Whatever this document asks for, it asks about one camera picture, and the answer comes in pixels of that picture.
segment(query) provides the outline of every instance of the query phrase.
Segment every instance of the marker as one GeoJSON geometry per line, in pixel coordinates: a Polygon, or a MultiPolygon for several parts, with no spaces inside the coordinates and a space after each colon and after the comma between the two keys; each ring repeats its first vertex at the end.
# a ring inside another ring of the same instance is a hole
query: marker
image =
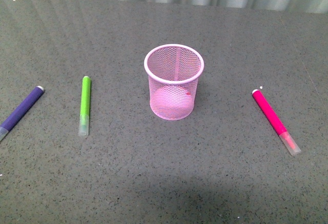
{"type": "Polygon", "coordinates": [[[88,76],[84,76],[82,80],[79,136],[87,136],[89,134],[90,89],[91,79],[88,76]]]}
{"type": "Polygon", "coordinates": [[[21,102],[21,104],[18,105],[10,116],[0,125],[0,141],[16,126],[20,119],[22,119],[43,93],[43,87],[35,87],[23,102],[21,102]]]}
{"type": "Polygon", "coordinates": [[[291,153],[292,156],[295,156],[296,154],[300,153],[301,150],[277,116],[277,114],[274,112],[268,101],[265,99],[263,94],[255,89],[252,92],[252,96],[271,123],[272,127],[276,131],[276,133],[279,135],[280,139],[282,142],[285,144],[289,152],[291,153]]]}

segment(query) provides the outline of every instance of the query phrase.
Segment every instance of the table surface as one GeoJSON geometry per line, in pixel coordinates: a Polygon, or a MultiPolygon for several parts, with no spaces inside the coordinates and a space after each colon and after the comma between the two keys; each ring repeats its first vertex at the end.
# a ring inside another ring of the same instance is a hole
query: table surface
{"type": "Polygon", "coordinates": [[[328,223],[328,15],[108,0],[0,0],[2,223],[328,223]],[[197,50],[195,108],[149,106],[145,55],[197,50]],[[81,80],[90,134],[78,137],[81,80]],[[302,150],[292,157],[252,98],[302,150]]]}

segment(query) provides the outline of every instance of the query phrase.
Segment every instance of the green marker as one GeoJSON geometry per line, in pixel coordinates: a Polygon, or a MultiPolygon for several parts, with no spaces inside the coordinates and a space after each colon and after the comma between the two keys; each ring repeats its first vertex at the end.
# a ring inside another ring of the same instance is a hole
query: green marker
{"type": "Polygon", "coordinates": [[[82,80],[79,136],[87,136],[89,134],[90,89],[91,79],[88,76],[84,76],[82,80]]]}

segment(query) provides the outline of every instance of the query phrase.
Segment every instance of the cup rim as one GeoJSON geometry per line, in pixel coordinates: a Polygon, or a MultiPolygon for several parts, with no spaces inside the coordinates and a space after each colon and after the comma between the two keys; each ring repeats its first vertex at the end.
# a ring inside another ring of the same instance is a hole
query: cup rim
{"type": "Polygon", "coordinates": [[[182,85],[182,84],[190,83],[190,82],[196,80],[197,78],[199,78],[200,75],[202,74],[203,70],[204,70],[204,60],[201,57],[201,55],[196,50],[194,50],[193,48],[188,47],[188,46],[184,46],[184,45],[179,45],[179,44],[166,44],[166,45],[161,45],[161,46],[158,46],[158,47],[154,48],[153,50],[151,50],[146,55],[143,65],[145,67],[145,70],[146,70],[148,76],[150,76],[152,79],[156,80],[157,82],[160,82],[160,83],[163,83],[163,84],[166,84],[166,85],[182,85]],[[197,72],[197,74],[195,74],[193,77],[191,77],[189,79],[184,79],[184,80],[166,80],[166,79],[159,78],[158,76],[153,74],[150,71],[150,69],[148,68],[148,59],[151,56],[151,54],[153,54],[155,51],[157,51],[159,49],[162,49],[162,48],[166,48],[166,47],[180,47],[180,48],[184,48],[184,49],[190,50],[193,53],[195,53],[197,55],[197,57],[199,58],[199,60],[200,60],[200,69],[197,72]]]}

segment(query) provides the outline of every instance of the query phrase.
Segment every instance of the pink mesh pencil cup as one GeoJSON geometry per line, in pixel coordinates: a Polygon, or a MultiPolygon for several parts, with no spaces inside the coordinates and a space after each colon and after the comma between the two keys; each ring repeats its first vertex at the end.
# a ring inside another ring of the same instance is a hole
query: pink mesh pencil cup
{"type": "Polygon", "coordinates": [[[198,78],[204,61],[194,49],[177,44],[151,50],[145,58],[150,107],[159,117],[179,120],[194,109],[198,78]]]}

